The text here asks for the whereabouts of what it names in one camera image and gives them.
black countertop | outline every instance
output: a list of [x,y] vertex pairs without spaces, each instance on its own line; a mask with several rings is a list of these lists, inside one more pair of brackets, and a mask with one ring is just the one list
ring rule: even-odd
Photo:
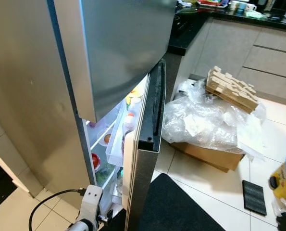
[[194,5],[191,8],[183,8],[176,14],[167,52],[185,55],[191,42],[209,17],[286,31],[286,19],[282,15],[256,19],[246,17],[245,13],[231,11],[228,7],[219,9]]

mug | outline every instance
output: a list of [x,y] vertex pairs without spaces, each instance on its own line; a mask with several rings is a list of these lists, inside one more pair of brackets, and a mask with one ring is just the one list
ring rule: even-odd
[[243,10],[245,10],[246,6],[247,6],[247,4],[245,2],[240,2],[239,6],[238,6],[238,10],[243,11]]
[[231,1],[230,2],[230,9],[235,10],[236,8],[238,8],[239,3],[240,3],[239,1]]
[[255,11],[257,9],[257,6],[251,3],[247,3],[247,6],[245,8],[246,11]]

plastic bag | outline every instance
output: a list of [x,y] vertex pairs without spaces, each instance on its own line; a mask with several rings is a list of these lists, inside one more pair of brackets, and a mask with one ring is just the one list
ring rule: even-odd
[[162,137],[169,143],[187,142],[203,148],[244,154],[239,148],[237,135],[251,137],[254,133],[258,139],[256,146],[262,146],[259,130],[265,120],[264,106],[258,106],[249,115],[207,93],[205,84],[205,79],[195,84],[190,81],[180,84],[178,98],[165,106]]

refrigerator door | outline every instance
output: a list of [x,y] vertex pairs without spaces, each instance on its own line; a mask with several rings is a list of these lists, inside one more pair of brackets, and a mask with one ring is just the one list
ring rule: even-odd
[[127,210],[125,230],[136,230],[145,204],[162,137],[166,93],[165,60],[150,72],[149,88],[137,129],[126,137],[124,152],[123,207]]
[[81,118],[98,122],[163,57],[175,0],[54,0]]

refrigerator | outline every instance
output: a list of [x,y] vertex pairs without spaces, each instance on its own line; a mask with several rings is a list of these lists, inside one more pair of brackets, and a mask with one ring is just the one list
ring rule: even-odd
[[[100,214],[124,208],[125,230],[138,224],[160,150],[174,8],[175,0],[0,1],[1,125],[44,187],[102,187]],[[123,135],[135,91],[135,128]]]

